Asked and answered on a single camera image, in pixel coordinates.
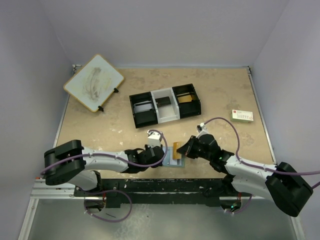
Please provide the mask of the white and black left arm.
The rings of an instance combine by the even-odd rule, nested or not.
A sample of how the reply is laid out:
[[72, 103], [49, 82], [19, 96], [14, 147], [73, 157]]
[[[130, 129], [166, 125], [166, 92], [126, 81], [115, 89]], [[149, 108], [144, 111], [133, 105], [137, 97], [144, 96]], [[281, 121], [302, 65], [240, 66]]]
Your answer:
[[137, 174], [162, 166], [167, 153], [167, 142], [162, 144], [160, 140], [155, 145], [146, 144], [144, 149], [107, 152], [84, 147], [75, 139], [46, 151], [40, 174], [48, 186], [70, 183], [98, 196], [103, 191], [99, 170]]

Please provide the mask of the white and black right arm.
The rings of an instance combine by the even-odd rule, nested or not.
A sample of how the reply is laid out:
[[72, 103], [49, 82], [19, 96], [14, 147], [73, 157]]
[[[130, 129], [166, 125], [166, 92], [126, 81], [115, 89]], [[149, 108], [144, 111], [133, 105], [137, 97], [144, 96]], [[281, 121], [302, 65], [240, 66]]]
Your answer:
[[211, 134], [191, 136], [177, 152], [190, 159], [205, 159], [215, 171], [225, 174], [222, 190], [226, 195], [238, 192], [265, 198], [291, 217], [300, 214], [314, 192], [288, 163], [263, 165], [239, 160], [234, 153], [221, 149]]

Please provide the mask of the card with magnetic stripe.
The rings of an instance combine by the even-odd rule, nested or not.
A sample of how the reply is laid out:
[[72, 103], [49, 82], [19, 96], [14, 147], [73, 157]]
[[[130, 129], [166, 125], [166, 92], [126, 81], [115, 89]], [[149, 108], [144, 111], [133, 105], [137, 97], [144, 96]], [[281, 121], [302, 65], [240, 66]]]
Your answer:
[[169, 164], [170, 164], [171, 166], [182, 166], [182, 165], [183, 165], [181, 159], [171, 159], [171, 160], [169, 161]]

